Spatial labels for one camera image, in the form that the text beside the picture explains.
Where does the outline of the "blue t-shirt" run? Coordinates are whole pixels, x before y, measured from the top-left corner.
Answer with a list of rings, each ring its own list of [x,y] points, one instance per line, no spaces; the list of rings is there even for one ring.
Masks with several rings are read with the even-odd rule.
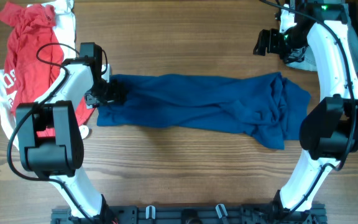
[[[98,126],[206,129],[246,134],[270,149],[300,137],[311,95],[282,74],[236,79],[167,74],[113,75],[126,102],[101,106]]]

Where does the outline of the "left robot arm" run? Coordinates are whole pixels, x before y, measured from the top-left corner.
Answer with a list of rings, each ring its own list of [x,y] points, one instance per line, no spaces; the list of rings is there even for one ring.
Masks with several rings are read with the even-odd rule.
[[[83,42],[76,54],[57,65],[61,74],[42,96],[16,108],[7,162],[22,179],[55,186],[70,206],[67,222],[117,223],[82,166],[85,150],[75,111],[81,101],[90,109],[121,105],[127,91],[109,80],[107,55],[99,45]]]

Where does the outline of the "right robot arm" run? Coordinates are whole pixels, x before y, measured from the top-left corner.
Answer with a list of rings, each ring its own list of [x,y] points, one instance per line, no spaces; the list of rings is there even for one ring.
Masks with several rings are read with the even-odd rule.
[[[331,171],[340,171],[358,150],[358,77],[349,47],[349,20],[341,3],[274,2],[279,29],[263,30],[256,55],[311,50],[319,79],[319,104],[302,121],[298,163],[270,204],[270,223],[304,223]]]

